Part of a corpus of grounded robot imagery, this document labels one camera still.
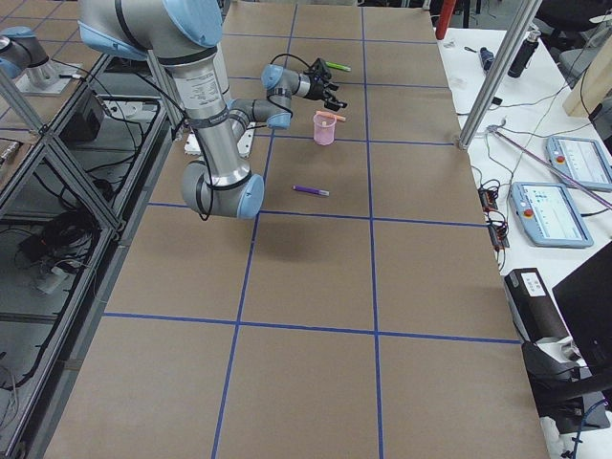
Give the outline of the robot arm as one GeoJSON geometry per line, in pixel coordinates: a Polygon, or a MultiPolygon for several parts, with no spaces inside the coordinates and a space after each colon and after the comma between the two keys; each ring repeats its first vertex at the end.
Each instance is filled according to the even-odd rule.
{"type": "Polygon", "coordinates": [[[134,60],[154,55],[176,86],[202,159],[186,166],[182,195],[202,217],[252,219],[264,198],[263,178],[239,155],[230,110],[213,60],[223,32],[215,1],[82,1],[82,41],[101,53],[134,60]]]}
{"type": "Polygon", "coordinates": [[[337,98],[339,86],[332,80],[327,62],[318,57],[303,72],[268,64],[261,75],[266,91],[263,99],[237,98],[228,103],[229,120],[235,134],[244,133],[251,123],[254,128],[286,130],[293,118],[293,98],[322,101],[328,110],[337,112],[347,103],[337,98]]]}

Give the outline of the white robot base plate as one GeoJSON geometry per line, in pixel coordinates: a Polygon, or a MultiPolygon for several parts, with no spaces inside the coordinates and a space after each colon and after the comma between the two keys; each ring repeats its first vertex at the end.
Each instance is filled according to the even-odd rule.
{"type": "Polygon", "coordinates": [[[239,140],[233,139],[231,142],[224,139],[218,140],[217,138],[214,140],[209,139],[196,130],[187,136],[185,153],[191,156],[203,156],[204,153],[201,146],[205,146],[214,147],[221,153],[228,152],[229,150],[235,151],[242,159],[247,159],[251,155],[252,144],[253,130],[251,129],[244,131],[239,140]]]}

